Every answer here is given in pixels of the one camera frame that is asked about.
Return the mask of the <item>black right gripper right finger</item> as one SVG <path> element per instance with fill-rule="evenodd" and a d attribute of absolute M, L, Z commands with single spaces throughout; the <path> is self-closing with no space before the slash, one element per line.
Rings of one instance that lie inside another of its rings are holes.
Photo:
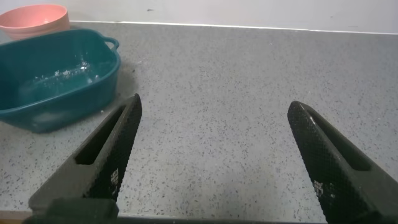
<path fill-rule="evenodd" d="M 397 181 L 309 105 L 287 118 L 328 223 L 397 223 Z"/>

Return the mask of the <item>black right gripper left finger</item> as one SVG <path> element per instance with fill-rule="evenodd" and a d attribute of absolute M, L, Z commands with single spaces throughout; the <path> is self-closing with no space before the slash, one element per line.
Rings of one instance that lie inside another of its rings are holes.
<path fill-rule="evenodd" d="M 30 197 L 29 208 L 44 212 L 60 198 L 117 201 L 141 116 L 138 94 L 116 107 Z"/>

